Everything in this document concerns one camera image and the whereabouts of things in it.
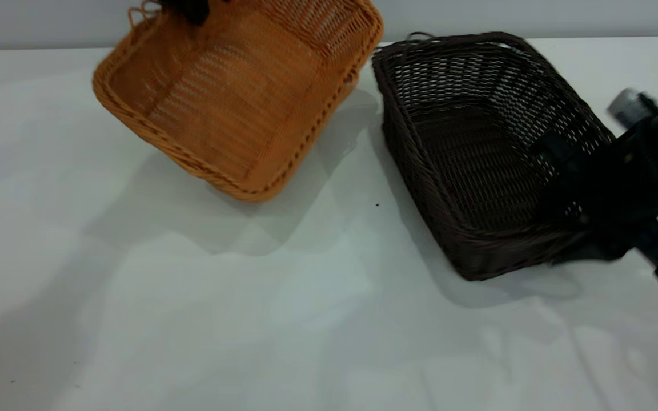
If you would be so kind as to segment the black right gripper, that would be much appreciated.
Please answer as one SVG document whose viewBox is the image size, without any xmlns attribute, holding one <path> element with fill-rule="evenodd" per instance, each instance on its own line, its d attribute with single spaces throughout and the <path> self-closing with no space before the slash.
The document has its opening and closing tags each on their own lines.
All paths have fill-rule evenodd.
<svg viewBox="0 0 658 411">
<path fill-rule="evenodd" d="M 537 222 L 581 234 L 552 265 L 615 261 L 636 249 L 658 278 L 658 135 L 633 132 L 592 153 L 550 132 L 532 145 L 556 177 L 541 191 Z"/>
</svg>

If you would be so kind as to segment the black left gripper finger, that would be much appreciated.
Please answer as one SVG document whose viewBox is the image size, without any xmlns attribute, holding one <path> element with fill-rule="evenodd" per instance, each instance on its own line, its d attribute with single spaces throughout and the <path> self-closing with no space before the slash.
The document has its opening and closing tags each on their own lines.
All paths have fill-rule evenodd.
<svg viewBox="0 0 658 411">
<path fill-rule="evenodd" d="M 172 11 L 180 15 L 192 26 L 203 26 L 211 7 L 207 0 L 173 0 L 159 1 L 162 10 Z"/>
</svg>

